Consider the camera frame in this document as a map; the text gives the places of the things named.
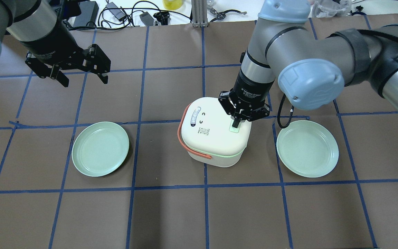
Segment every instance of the plate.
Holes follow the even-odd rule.
[[[311,178],[330,173],[339,159],[339,147],[333,135],[308,120],[294,121],[279,132],[277,153],[292,172]]]
[[[127,132],[120,125],[111,122],[95,123],[76,138],[72,161],[84,175],[107,175],[124,162],[129,146]]]

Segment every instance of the electric lunch box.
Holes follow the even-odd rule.
[[[234,128],[233,121],[218,98],[199,98],[185,109],[177,137],[193,159],[230,167],[242,156],[251,131],[251,122],[241,122]]]

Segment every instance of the orange handle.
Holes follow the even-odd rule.
[[[208,155],[208,154],[203,154],[203,153],[194,151],[194,150],[192,150],[191,148],[189,148],[189,147],[183,142],[183,140],[182,140],[181,137],[180,137],[180,129],[181,129],[181,127],[182,127],[183,120],[185,119],[185,115],[187,114],[188,107],[190,107],[190,104],[185,108],[185,111],[183,112],[183,115],[182,115],[182,119],[180,120],[179,127],[177,128],[177,139],[179,140],[180,145],[182,145],[182,147],[183,147],[184,149],[186,149],[188,152],[190,152],[191,154],[196,155],[196,156],[200,156],[200,157],[203,157],[203,158],[206,158],[206,159],[211,159],[211,156],[210,156],[210,155]]]

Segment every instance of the plastic bag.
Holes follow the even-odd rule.
[[[316,0],[311,11],[312,17],[346,16],[351,10],[351,0]]]

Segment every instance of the white background surface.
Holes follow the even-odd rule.
[[[122,6],[124,8],[131,8],[137,0],[111,0],[114,2],[118,7]],[[240,11],[247,11],[246,15],[236,14],[236,13],[229,13],[226,16],[224,21],[226,22],[234,22],[234,21],[250,21],[257,19],[257,13],[259,13],[264,0],[215,0],[216,5],[214,8],[217,11],[224,11],[227,9],[237,9]],[[105,5],[105,0],[96,0],[99,6],[99,11],[101,11]],[[162,4],[162,0],[152,0],[160,9],[164,8]],[[397,0],[365,0],[360,3],[352,3],[352,9],[355,11],[355,7],[361,5],[364,7],[363,12],[368,15],[378,15],[378,14],[391,14],[391,13],[398,13],[398,1]],[[139,3],[136,8],[145,8],[154,6],[150,3]],[[151,15],[153,15],[156,11],[152,10],[144,10],[148,11]],[[191,1],[190,0],[183,0],[183,5],[181,8],[175,10],[185,14],[186,16],[190,16],[191,11]],[[141,20],[139,19],[139,14],[141,12],[134,13],[134,24],[143,26]],[[109,11],[105,12],[105,18],[109,21],[118,22]],[[213,19],[215,16],[208,12],[208,20]],[[190,20],[177,15],[175,13],[170,13],[170,20],[169,24],[187,24]]]

